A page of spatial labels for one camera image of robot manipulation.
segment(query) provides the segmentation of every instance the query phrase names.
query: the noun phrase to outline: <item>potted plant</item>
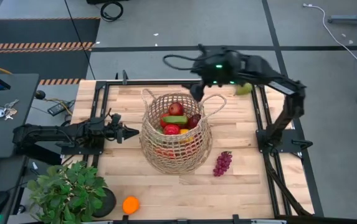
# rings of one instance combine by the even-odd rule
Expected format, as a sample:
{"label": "potted plant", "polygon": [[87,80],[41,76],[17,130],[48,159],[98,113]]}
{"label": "potted plant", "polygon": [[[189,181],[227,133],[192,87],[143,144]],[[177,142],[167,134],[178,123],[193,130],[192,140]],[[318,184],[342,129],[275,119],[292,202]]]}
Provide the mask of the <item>potted plant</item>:
{"label": "potted plant", "polygon": [[69,164],[49,167],[48,175],[30,180],[27,183],[32,190],[30,211],[39,207],[33,217],[44,223],[74,224],[108,215],[116,205],[116,198],[106,188],[103,177],[96,176],[97,171],[85,162],[76,162],[71,167]]}

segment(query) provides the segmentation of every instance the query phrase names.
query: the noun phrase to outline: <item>gray floor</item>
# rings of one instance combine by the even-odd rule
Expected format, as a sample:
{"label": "gray floor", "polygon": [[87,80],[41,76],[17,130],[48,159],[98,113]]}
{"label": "gray floor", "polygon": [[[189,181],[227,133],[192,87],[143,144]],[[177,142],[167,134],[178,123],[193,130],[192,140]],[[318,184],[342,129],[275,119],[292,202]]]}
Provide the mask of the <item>gray floor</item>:
{"label": "gray floor", "polygon": [[[74,17],[98,16],[99,10],[84,0],[67,2]],[[322,7],[327,15],[357,13],[357,0],[268,0],[280,45],[336,45],[322,27],[322,13],[303,8],[304,2]],[[101,21],[97,47],[272,45],[258,0],[132,0],[122,4],[125,13],[119,21]],[[61,0],[4,0],[0,7],[0,18],[67,16]],[[357,26],[328,27],[343,43],[352,40],[357,45]],[[274,52],[246,53],[259,54],[278,69]],[[104,52],[92,53],[90,62],[97,79],[114,78],[123,69],[130,78],[194,77],[165,67],[161,62],[165,54],[198,53]],[[283,57],[289,76],[308,86],[306,114],[301,120],[306,138],[315,144],[310,157],[325,216],[357,218],[357,62],[344,51],[283,52]],[[39,88],[64,100],[74,99],[77,92],[77,86]],[[33,105],[45,110],[51,104],[35,101]],[[53,118],[33,109],[27,122],[58,125],[63,120],[64,116]],[[22,220],[13,217],[11,223]]]}

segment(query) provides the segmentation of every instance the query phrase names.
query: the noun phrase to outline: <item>desk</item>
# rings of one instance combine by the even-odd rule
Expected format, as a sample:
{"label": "desk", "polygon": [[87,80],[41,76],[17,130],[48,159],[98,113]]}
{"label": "desk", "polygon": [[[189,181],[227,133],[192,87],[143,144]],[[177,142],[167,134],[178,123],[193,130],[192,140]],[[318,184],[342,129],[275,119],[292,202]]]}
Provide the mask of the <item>desk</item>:
{"label": "desk", "polygon": [[[25,156],[14,155],[14,145],[12,143],[12,130],[26,123],[26,118],[30,110],[31,103],[39,83],[38,74],[13,74],[0,75],[0,79],[10,84],[10,90],[0,91],[0,105],[19,99],[14,108],[18,112],[13,116],[13,120],[5,121],[0,118],[0,190],[7,190],[20,183],[22,171],[26,164]],[[11,213],[11,209],[16,200],[18,188],[9,191],[10,197],[7,205],[2,211],[0,223],[6,223]]]}
{"label": "desk", "polygon": [[[96,81],[80,82],[73,123],[89,118],[95,84]],[[111,108],[112,113],[121,114],[121,120],[128,127],[141,130],[145,111],[140,95],[143,88],[149,88],[156,96],[171,92],[188,93],[179,85],[113,85],[108,92],[107,110]],[[283,95],[270,88],[266,91],[274,121],[282,110]],[[212,151],[207,161],[190,174],[164,175],[152,168],[142,154],[139,135],[123,144],[105,142],[105,150],[98,162],[98,175],[105,178],[115,193],[117,205],[103,220],[121,220],[121,205],[129,195],[138,197],[141,203],[140,209],[130,215],[130,220],[232,219],[232,214],[239,214],[240,218],[274,217],[263,155],[257,149],[257,123],[252,98],[250,95],[234,96],[232,86],[205,89],[205,97],[214,93],[224,95],[227,105],[208,119],[213,138]],[[97,114],[102,104],[103,94],[100,95]],[[222,100],[217,98],[207,101],[206,114],[220,107],[221,103]],[[226,175],[213,177],[217,155],[222,151],[232,151],[231,168]],[[292,154],[280,154],[280,158],[288,189],[306,210],[313,213],[301,160]],[[82,156],[74,159],[81,161]],[[282,198],[276,189],[283,213]]]}

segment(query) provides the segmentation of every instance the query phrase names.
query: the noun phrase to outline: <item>floor mat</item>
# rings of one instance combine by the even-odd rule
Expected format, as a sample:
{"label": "floor mat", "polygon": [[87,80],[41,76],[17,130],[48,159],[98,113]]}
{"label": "floor mat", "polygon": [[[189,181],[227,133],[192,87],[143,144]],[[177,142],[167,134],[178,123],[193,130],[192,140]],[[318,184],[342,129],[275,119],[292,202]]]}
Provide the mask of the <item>floor mat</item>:
{"label": "floor mat", "polygon": [[0,19],[0,67],[38,73],[41,85],[77,84],[85,79],[99,18]]}

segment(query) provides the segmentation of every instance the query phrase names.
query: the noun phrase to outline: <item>wicker basket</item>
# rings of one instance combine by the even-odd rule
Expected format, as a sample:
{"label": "wicker basket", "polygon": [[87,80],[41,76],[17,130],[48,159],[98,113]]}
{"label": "wicker basket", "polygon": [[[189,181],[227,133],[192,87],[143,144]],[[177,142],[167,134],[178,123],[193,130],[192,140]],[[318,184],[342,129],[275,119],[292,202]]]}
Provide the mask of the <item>wicker basket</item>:
{"label": "wicker basket", "polygon": [[[150,105],[145,100],[144,91],[153,97]],[[201,166],[209,156],[212,146],[207,118],[220,111],[227,100],[221,95],[211,95],[198,103],[191,95],[184,93],[165,94],[156,98],[148,89],[144,89],[141,95],[146,109],[141,131],[141,147],[148,162],[158,171],[172,175],[187,174]],[[224,102],[219,109],[205,115],[203,103],[213,96],[222,98]],[[184,106],[184,115],[190,118],[194,114],[200,114],[201,119],[198,125],[186,134],[161,134],[156,130],[161,128],[160,117],[168,112],[169,105],[174,102],[180,102]]]}

